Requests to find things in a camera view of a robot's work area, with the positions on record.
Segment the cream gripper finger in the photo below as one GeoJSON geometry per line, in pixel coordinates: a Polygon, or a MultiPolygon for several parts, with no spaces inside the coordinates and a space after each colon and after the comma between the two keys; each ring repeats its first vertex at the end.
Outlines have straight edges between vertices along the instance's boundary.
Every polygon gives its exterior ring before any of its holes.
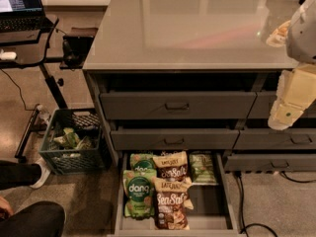
{"type": "Polygon", "coordinates": [[[290,21],[286,21],[278,26],[267,38],[266,44],[272,47],[282,47],[285,45],[290,21]]]}
{"type": "Polygon", "coordinates": [[[302,114],[302,110],[274,103],[268,119],[268,126],[274,130],[288,129],[293,126],[302,114]]]}

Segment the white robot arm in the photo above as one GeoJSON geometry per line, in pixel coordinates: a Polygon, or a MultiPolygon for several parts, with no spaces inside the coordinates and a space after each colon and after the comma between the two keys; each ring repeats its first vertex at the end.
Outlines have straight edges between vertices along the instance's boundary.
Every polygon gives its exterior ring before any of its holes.
{"type": "Polygon", "coordinates": [[[299,62],[279,76],[276,100],[270,110],[268,126],[285,130],[316,100],[316,0],[305,0],[266,40],[273,47],[286,47],[290,58],[299,62]]]}

